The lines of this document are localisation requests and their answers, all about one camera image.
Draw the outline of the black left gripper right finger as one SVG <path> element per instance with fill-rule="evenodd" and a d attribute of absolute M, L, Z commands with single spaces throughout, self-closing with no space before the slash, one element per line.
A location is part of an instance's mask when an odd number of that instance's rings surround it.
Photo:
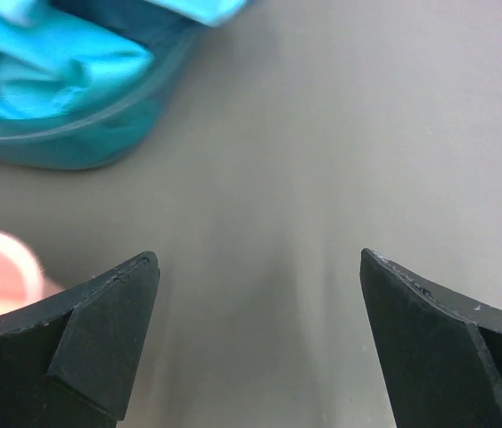
<path fill-rule="evenodd" d="M 361 252 L 360 283 L 399 427 L 502 427 L 502 310 Z"/>

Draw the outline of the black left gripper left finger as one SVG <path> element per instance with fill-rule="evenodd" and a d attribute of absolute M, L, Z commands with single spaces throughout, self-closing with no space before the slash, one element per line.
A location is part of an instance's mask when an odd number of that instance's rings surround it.
<path fill-rule="evenodd" d="M 112 428 L 128 409 L 160 269 L 142 252 L 0 315 L 0 428 Z"/>

